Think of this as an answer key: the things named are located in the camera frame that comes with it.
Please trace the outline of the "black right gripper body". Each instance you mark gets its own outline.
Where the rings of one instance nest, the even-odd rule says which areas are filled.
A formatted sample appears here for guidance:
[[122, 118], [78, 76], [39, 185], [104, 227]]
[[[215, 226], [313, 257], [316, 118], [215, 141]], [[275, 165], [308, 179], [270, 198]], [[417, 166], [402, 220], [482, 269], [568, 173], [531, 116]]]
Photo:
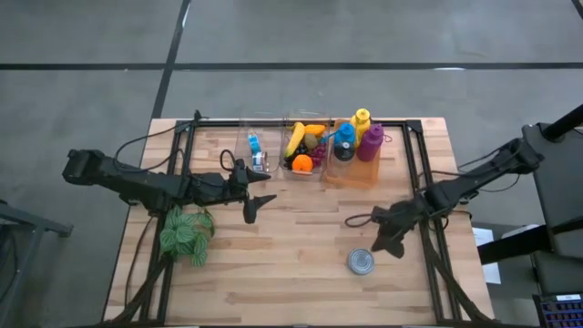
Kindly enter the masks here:
[[371, 213], [372, 222], [379, 225], [380, 236], [389, 240], [400, 240], [411, 231], [418, 221], [426, 219], [431, 210], [423, 196], [402, 200], [388, 209], [375, 206]]

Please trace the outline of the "black table frame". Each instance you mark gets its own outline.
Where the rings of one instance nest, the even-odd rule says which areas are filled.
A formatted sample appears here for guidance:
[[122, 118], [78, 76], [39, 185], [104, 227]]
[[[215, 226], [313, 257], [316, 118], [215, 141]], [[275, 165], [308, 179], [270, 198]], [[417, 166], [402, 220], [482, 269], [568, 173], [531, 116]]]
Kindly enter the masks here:
[[251, 186], [254, 194], [272, 195], [254, 224], [243, 221], [239, 204], [211, 207], [216, 232], [207, 263], [175, 262], [136, 320], [146, 326], [433, 324], [418, 231], [405, 236], [402, 258], [377, 252], [369, 275], [346, 265], [350, 250], [373, 243], [376, 227], [351, 229], [345, 218], [409, 199], [413, 175], [427, 165], [455, 165], [442, 118], [388, 118], [384, 129], [391, 141], [369, 190], [276, 171]]

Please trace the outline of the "black equipment stand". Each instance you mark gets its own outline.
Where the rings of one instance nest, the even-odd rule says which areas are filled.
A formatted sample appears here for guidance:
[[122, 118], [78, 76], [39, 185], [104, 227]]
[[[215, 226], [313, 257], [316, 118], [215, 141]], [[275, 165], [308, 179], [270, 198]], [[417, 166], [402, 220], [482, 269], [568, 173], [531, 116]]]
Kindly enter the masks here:
[[533, 177], [545, 223], [480, 246], [480, 260], [529, 255], [541, 294], [583, 302], [583, 104], [522, 132], [544, 157]]

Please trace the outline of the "orange toy fruit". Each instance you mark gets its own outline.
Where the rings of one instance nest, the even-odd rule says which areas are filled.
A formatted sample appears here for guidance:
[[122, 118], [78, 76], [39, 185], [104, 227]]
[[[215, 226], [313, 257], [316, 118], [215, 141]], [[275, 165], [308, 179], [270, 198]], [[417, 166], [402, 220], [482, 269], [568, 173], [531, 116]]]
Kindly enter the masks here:
[[312, 158], [305, 154], [297, 155], [291, 163], [294, 172], [311, 173], [313, 170]]

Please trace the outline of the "yellow toy banana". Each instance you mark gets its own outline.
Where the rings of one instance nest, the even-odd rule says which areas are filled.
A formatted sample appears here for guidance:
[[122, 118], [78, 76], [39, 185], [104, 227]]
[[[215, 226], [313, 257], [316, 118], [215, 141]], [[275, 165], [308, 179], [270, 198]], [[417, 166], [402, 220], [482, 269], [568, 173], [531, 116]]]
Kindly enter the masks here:
[[286, 158], [293, 155], [296, 149], [299, 147], [300, 143], [302, 142], [303, 136], [305, 134], [305, 126], [301, 122], [296, 122], [293, 126], [293, 132], [291, 138], [288, 142], [288, 145], [285, 149], [284, 156]]

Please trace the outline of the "red toy grape bunch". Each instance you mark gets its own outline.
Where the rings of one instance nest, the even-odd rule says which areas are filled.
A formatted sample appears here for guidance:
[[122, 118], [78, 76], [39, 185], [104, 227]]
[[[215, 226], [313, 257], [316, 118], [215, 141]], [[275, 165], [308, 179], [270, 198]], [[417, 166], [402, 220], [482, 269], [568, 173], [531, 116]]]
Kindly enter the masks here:
[[310, 151], [310, 157], [312, 159], [312, 165], [315, 168], [319, 168], [322, 165], [322, 161], [326, 156], [326, 145], [319, 144], [314, 149]]

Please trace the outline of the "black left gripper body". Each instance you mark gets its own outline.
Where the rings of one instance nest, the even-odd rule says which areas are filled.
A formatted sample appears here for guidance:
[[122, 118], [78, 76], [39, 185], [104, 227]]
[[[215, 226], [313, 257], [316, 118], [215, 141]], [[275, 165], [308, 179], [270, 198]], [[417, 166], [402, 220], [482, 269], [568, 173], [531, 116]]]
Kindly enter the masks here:
[[236, 164], [230, 175], [224, 179], [220, 173], [195, 175], [195, 203], [200, 206], [242, 202], [243, 219], [252, 224], [256, 221], [257, 211], [253, 208], [248, 192], [247, 167]]

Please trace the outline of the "green striped leafy plant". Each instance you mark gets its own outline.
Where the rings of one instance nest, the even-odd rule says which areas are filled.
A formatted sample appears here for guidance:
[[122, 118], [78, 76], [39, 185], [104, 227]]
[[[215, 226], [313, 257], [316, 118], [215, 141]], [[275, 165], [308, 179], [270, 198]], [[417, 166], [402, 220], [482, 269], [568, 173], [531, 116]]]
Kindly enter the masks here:
[[207, 262], [210, 240], [214, 235], [213, 216], [206, 208], [188, 213], [175, 206], [167, 213], [159, 235], [160, 249], [174, 260], [189, 256], [193, 266], [202, 267]]

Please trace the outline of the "blue plastic bottle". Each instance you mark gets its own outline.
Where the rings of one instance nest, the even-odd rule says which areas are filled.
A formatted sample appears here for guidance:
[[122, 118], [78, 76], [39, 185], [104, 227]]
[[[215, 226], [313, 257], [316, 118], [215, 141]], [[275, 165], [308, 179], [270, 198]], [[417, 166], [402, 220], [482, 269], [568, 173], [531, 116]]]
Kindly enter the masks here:
[[354, 126], [350, 122], [343, 122], [335, 130], [333, 136], [333, 145], [335, 147], [341, 146], [343, 143], [348, 143], [350, 147], [355, 147], [356, 134]]

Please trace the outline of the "silver tin can white label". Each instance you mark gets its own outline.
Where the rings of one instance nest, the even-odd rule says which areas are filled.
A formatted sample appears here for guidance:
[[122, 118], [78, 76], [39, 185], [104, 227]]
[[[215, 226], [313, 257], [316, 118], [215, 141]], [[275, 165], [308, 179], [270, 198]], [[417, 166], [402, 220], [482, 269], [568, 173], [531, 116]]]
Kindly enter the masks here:
[[374, 258], [370, 251], [356, 248], [349, 252], [346, 265], [354, 274], [367, 275], [373, 271]]

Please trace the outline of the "grey metal table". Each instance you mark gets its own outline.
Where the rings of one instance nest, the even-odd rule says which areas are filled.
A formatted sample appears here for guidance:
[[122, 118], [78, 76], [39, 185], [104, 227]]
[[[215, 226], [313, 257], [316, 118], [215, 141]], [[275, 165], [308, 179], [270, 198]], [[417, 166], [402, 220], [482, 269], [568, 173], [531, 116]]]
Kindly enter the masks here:
[[0, 276], [3, 271], [9, 273], [8, 282], [0, 290], [0, 328], [9, 321], [44, 233], [52, 231], [59, 238], [67, 238], [72, 230], [72, 225], [19, 210], [0, 200]]

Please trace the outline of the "yellow plastic bottle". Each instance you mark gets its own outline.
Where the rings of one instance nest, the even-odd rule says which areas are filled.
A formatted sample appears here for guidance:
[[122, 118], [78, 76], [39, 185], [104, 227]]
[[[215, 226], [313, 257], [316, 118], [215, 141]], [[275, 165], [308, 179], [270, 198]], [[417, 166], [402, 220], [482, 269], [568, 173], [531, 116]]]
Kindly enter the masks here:
[[363, 134], [370, 128], [371, 114], [366, 108], [359, 108], [351, 117], [350, 123], [354, 127], [355, 133], [355, 147], [359, 148]]

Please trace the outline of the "orange translucent plastic bin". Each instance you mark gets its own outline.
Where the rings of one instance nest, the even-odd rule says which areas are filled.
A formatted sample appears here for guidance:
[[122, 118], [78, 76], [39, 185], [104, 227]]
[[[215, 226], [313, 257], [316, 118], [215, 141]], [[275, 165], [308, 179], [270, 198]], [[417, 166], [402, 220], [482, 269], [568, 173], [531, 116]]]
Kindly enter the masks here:
[[348, 174], [343, 179], [336, 179], [330, 182], [329, 180], [326, 179], [326, 171], [324, 172], [324, 179], [327, 182], [340, 185], [343, 187], [357, 189], [371, 189], [378, 180], [381, 148], [382, 146], [379, 148], [379, 151], [377, 152], [374, 159], [369, 162], [360, 161], [357, 158], [355, 152], [353, 164], [349, 168]]

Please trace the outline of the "clear bottle black cap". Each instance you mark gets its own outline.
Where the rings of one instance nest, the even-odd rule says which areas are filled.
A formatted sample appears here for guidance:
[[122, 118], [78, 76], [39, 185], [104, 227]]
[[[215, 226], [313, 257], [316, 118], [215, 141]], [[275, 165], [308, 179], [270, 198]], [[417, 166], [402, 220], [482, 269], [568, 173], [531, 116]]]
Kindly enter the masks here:
[[332, 182], [343, 179], [353, 164], [356, 148], [351, 141], [334, 143], [330, 152], [326, 170], [326, 179]]

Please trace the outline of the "purple plastic bottle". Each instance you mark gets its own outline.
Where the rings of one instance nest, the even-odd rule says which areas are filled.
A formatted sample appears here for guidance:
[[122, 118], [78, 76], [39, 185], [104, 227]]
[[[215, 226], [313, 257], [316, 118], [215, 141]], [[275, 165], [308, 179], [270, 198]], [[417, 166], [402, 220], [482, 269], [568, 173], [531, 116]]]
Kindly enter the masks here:
[[361, 143], [356, 150], [357, 158], [363, 162], [372, 161], [383, 143], [383, 126], [379, 123], [372, 124], [370, 128], [363, 133]]

